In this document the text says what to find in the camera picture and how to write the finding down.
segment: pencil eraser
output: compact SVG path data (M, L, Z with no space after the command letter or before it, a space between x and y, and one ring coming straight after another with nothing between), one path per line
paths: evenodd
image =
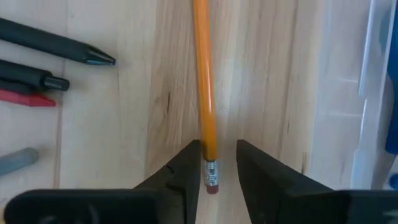
M218 193L218 185L216 186L206 186L208 194L217 194Z

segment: yellow pencil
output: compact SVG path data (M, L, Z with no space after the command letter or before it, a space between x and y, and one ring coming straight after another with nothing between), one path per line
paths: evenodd
M197 46L201 134L205 157L205 182L207 192L216 194L218 192L217 137L208 0L193 0L193 11Z

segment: black pen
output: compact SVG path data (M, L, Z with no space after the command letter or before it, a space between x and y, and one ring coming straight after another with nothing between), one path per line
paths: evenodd
M48 89L67 91L69 89L68 80L54 77L49 71L3 60L0 60L0 80L2 81L0 84L4 86L7 86L7 83L9 83L9 89L6 90L22 94L26 93L19 91L20 86L16 86L18 83L27 85L35 91L45 91Z
M116 63L94 46L1 18L0 39L90 65Z

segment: plastic container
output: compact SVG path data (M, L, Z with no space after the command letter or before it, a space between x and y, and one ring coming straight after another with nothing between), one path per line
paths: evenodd
M396 0L325 0L308 175L333 189L381 189L394 161L384 148L395 8Z

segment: wooden desk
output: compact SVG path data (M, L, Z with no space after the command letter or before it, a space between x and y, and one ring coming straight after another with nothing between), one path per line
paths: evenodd
M307 171L321 1L212 0L220 192L201 189L197 223L248 223L235 162L246 139ZM0 102L0 154L40 150L0 178L0 207L37 188L132 188L198 129L192 3L186 0L0 0L0 17L93 44L118 60L94 67L0 42L0 58L71 81L60 106Z

